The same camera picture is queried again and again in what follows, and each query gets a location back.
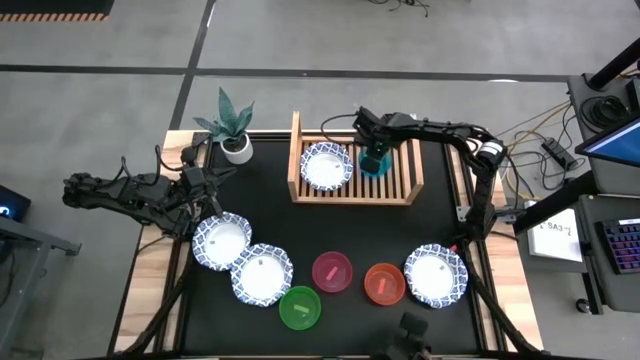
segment white pot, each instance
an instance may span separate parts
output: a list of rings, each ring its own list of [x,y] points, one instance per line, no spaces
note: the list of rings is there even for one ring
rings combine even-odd
[[[229,162],[232,164],[235,164],[235,165],[244,164],[247,161],[249,161],[249,159],[251,159],[251,157],[253,156],[253,146],[251,145],[251,139],[249,139],[249,135],[247,134],[244,134],[243,136],[247,139],[247,143],[244,145],[244,148],[242,148],[242,150],[240,151],[237,151],[237,152],[229,151],[225,149],[224,143],[220,144],[220,147],[224,152],[224,156],[226,156],[227,160],[229,160]]]

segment concrete floor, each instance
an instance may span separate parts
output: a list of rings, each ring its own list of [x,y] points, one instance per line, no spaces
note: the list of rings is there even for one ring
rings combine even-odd
[[[218,0],[199,66],[578,74],[597,70],[640,33],[632,0],[428,3],[425,19],[420,8],[389,13],[391,3],[365,0]],[[117,0],[104,23],[0,23],[0,64],[185,67],[204,6]],[[30,225],[83,243],[76,258],[50,259],[19,346],[44,349],[46,359],[106,352],[140,227],[107,211],[65,207],[62,179],[77,171],[109,177],[121,155],[135,171],[151,170],[153,145],[164,139],[181,82],[164,75],[0,73],[0,153],[10,154],[0,157],[0,183],[34,199]],[[288,128],[293,110],[302,111],[304,127],[317,128],[363,105],[499,133],[567,99],[561,83],[196,77],[180,128],[195,129],[192,117],[217,113],[218,86],[237,107],[256,100],[252,129]],[[559,120],[541,132],[557,138]],[[511,141],[514,132],[502,138]],[[580,142],[575,122],[568,132],[574,145]],[[538,143],[520,148],[531,149]],[[536,195],[549,193],[535,166],[521,174]],[[639,315],[574,310],[584,296],[579,276],[528,269],[527,278],[547,350],[591,358],[633,358],[640,350],[629,335]]]

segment table leg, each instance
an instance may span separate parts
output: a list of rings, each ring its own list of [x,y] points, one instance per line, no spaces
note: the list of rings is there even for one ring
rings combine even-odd
[[[587,272],[582,274],[582,281],[584,282],[584,289],[587,293],[587,301],[589,302],[589,310],[592,315],[602,315],[602,296],[598,285],[598,279],[596,278],[596,269],[593,264],[593,256],[587,255],[584,257],[585,265],[587,266]]]
[[[578,201],[581,195],[595,195],[597,193],[598,188],[593,172],[587,171],[568,183],[567,186],[527,208],[525,214],[513,224],[513,230],[519,234],[570,207]]]

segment blue and white patterned bowl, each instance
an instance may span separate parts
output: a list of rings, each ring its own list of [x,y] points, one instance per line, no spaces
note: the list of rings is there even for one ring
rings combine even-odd
[[[347,148],[332,142],[311,145],[300,157],[300,176],[321,191],[339,189],[353,174]]]
[[[248,305],[273,305],[291,288],[292,278],[286,251],[268,244],[247,248],[231,267],[233,293]]]
[[[404,264],[404,276],[413,296],[436,309],[460,300],[469,279],[462,259],[438,244],[414,250]]]
[[[196,260],[212,270],[231,269],[233,261],[251,242],[251,225],[242,216],[223,212],[198,224],[191,247]]]

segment white paper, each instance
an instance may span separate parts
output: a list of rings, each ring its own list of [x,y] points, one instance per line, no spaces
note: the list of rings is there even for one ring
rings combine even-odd
[[[535,201],[528,201],[532,206]],[[529,253],[555,259],[582,262],[578,225],[573,209],[567,209],[529,229]]]

